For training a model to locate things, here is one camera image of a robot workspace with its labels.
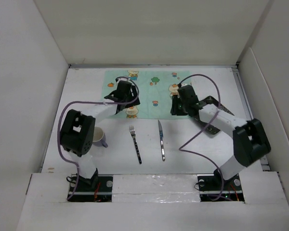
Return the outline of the green cartoon print cloth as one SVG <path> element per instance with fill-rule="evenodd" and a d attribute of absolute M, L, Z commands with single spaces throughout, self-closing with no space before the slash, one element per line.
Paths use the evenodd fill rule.
<path fill-rule="evenodd" d="M 117 77 L 128 77 L 140 90 L 140 105 L 130 106 L 111 118 L 185 119 L 172 116 L 172 96 L 178 94 L 178 83 L 189 76 L 189 71 L 108 70 L 104 75 L 102 96 L 117 88 Z"/>

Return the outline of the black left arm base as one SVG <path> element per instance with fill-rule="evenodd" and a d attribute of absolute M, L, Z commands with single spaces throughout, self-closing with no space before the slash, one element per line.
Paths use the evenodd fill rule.
<path fill-rule="evenodd" d="M 113 175 L 100 175 L 95 171 L 91 179 L 79 177 L 77 174 L 66 177 L 69 183 L 67 200 L 69 202 L 112 202 Z"/>

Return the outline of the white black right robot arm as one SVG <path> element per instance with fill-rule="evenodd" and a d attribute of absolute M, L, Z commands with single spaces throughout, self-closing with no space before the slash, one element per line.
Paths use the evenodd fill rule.
<path fill-rule="evenodd" d="M 192 86 L 179 84 L 178 87 L 178 93 L 172 97 L 172 115 L 188 115 L 205 125 L 211 122 L 233 140 L 233 155 L 214 171 L 213 184 L 217 189 L 225 189 L 231 178 L 271 152 L 260 120 L 235 117 L 212 103 L 200 101 Z"/>

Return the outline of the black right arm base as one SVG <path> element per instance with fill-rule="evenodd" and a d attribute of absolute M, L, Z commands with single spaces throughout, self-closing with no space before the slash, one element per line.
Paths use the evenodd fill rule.
<path fill-rule="evenodd" d="M 198 174 L 194 189 L 199 192 L 201 202 L 244 202 L 239 174 L 224 180 L 214 171 L 213 174 Z"/>

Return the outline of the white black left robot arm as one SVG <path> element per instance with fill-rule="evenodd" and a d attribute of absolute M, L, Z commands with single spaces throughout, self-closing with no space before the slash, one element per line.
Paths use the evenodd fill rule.
<path fill-rule="evenodd" d="M 60 157 L 77 168 L 77 177 L 88 191 L 97 187 L 97 171 L 88 154 L 97 123 L 126 108 L 140 104 L 139 88 L 126 77 L 116 78 L 117 88 L 100 102 L 72 101 L 62 110 L 58 121 L 57 148 Z"/>

